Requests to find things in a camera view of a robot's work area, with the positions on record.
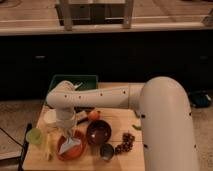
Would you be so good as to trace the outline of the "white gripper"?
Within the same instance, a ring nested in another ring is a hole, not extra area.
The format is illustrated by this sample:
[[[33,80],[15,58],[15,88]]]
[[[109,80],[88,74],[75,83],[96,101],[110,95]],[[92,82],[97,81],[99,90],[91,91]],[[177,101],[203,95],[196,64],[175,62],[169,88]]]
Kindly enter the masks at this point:
[[[68,136],[76,125],[76,112],[73,108],[56,110],[56,126],[63,131],[65,136]]]

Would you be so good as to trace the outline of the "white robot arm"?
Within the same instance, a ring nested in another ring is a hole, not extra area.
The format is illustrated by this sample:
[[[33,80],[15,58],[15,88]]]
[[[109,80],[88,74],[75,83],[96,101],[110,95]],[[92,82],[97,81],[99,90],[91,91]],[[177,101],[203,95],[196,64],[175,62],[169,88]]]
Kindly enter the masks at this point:
[[[142,123],[145,171],[200,171],[189,99],[170,77],[82,91],[56,86],[46,102],[59,118],[69,116],[72,107],[136,110]]]

